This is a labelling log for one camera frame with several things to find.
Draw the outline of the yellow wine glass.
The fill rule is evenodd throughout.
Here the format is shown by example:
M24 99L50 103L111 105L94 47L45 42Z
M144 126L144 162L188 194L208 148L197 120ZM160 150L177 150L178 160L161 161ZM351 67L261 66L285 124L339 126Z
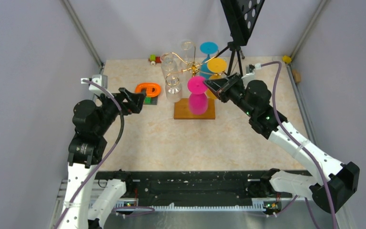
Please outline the yellow wine glass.
M207 68L212 73L209 80L221 79L225 74L227 62L222 58L213 58L207 62Z

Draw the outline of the pink wine glass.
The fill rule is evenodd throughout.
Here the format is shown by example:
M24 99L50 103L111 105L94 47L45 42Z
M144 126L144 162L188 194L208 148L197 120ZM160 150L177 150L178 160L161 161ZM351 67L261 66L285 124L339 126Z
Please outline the pink wine glass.
M188 102L189 110L194 115L202 115L208 108L208 98L205 94L207 87L204 81L205 78L197 75L187 83L187 88L191 93Z

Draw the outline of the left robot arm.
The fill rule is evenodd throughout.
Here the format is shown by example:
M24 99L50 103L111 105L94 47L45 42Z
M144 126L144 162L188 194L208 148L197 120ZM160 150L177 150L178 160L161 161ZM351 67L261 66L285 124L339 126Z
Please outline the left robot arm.
M125 116L140 113L145 98L145 93L131 93L120 88L115 94L101 93L100 106L93 100L82 100L74 106L75 135L68 147L68 181L56 229L102 229L117 201L133 193L130 175L122 172L108 179L102 193L90 205L95 176L107 158L104 134L120 117L121 128L116 139L119 142Z

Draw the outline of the clear wine glass front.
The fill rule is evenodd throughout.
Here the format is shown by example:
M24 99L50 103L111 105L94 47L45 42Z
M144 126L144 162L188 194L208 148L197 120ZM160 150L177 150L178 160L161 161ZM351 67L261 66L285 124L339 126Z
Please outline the clear wine glass front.
M172 74L167 76L165 79L165 93L167 99L172 103L181 100L183 93L181 81L178 76Z

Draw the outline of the clear wine glass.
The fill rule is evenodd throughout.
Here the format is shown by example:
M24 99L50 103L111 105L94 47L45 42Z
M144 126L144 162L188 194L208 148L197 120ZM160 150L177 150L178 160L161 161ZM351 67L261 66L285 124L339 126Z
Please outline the clear wine glass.
M181 100L183 93L181 81L178 76L172 74L167 76L165 79L165 93L167 99L172 103Z
M193 64L194 42L190 39L185 39L181 42L182 61L180 62L180 69L184 70L191 67Z
M173 54L165 53L161 56L161 70L164 79L166 79L170 73L175 73L178 71L177 62L174 60Z

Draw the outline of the blue wine glass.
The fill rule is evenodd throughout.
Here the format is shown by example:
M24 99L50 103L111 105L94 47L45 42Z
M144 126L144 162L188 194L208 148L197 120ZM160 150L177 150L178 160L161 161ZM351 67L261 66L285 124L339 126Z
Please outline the blue wine glass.
M213 75L213 72L208 69L206 62L211 59L212 54L218 52L218 45L214 42L204 42L200 45L200 51L207 56L201 63L199 75L207 80Z

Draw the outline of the gold wine glass rack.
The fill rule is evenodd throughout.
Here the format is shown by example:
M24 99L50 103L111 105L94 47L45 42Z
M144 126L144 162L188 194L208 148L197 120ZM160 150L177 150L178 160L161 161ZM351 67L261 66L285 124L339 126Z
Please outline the gold wine glass rack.
M205 85L206 80L222 78L227 68L224 59L218 57L218 46L204 42L200 52L206 54L202 62L185 60L174 52L160 57L165 79L167 98L174 103L175 120L214 120L216 96Z

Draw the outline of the clear wine glass left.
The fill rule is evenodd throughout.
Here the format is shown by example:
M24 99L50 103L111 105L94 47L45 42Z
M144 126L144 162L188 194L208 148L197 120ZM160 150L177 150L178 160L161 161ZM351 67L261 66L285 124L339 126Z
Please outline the clear wine glass left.
M161 56L161 70L164 79L166 79L170 73L175 73L178 71L177 62L174 60L173 54L165 53Z

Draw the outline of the clear wine glass back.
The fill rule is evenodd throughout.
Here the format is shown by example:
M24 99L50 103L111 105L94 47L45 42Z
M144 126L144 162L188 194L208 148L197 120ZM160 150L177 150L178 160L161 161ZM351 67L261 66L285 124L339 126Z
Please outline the clear wine glass back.
M182 61L180 62L180 69L184 70L191 67L193 64L194 42L190 39L185 39L181 42Z

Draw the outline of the dark plate with blocks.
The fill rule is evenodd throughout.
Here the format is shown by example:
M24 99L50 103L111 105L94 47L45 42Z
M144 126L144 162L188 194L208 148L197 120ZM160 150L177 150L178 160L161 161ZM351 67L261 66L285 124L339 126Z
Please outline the dark plate with blocks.
M156 97L148 97L146 96L143 102L143 105L157 105L158 103L158 96Z

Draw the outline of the orange tape dispenser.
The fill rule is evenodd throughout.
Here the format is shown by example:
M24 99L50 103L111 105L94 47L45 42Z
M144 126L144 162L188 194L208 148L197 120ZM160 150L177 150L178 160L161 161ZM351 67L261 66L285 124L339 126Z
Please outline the orange tape dispenser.
M146 93L147 97L154 98L160 95L161 87L157 83L140 83L136 86L135 93Z

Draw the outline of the small toy car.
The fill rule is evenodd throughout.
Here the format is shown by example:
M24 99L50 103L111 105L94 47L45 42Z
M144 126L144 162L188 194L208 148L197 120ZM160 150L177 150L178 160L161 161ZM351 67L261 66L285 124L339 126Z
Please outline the small toy car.
M162 63L161 57L155 54L151 54L148 58L150 65L155 66L156 64Z

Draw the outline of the yellow corner clamp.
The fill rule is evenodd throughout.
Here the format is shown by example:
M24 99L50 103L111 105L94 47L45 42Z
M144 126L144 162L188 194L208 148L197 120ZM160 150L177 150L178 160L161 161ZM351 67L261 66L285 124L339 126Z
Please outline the yellow corner clamp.
M284 55L282 56L282 61L286 64L290 64L292 62L292 58L290 56Z

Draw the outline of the black music stand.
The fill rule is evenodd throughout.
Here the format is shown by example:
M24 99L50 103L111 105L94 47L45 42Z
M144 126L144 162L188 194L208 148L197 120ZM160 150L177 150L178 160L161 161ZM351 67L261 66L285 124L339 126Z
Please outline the black music stand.
M216 57L227 50L231 51L228 75L232 73L234 57L238 59L238 66L242 67L242 47L248 44L264 2L265 0L221 0L232 41Z

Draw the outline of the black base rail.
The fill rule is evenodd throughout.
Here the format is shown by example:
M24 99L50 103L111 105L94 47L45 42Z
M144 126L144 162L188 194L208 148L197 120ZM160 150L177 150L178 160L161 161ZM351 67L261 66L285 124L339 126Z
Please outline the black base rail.
M126 178L123 199L138 206L166 207L250 207L258 199L292 198L277 193L261 182L265 170L251 171L110 171L99 172L96 188L112 178Z

